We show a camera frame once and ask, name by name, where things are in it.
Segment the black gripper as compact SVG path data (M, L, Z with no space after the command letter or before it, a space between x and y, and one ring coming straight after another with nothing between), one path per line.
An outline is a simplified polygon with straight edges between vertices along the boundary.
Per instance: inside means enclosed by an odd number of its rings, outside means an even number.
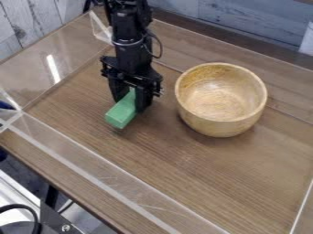
M162 92L164 77L152 66L154 59L152 41L136 45L117 45L117 55L104 56L102 75L108 78L112 95L120 102L132 88L136 88L136 110L144 112L153 97Z

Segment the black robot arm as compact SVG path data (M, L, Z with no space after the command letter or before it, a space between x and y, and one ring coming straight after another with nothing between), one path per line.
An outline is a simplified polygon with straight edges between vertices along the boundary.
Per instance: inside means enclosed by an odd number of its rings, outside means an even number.
M144 112L162 94L164 76L152 62L164 55L164 44L150 31L153 22L148 0L105 0L108 22L113 28L116 56L104 56L102 75L116 101L136 90L136 110Z

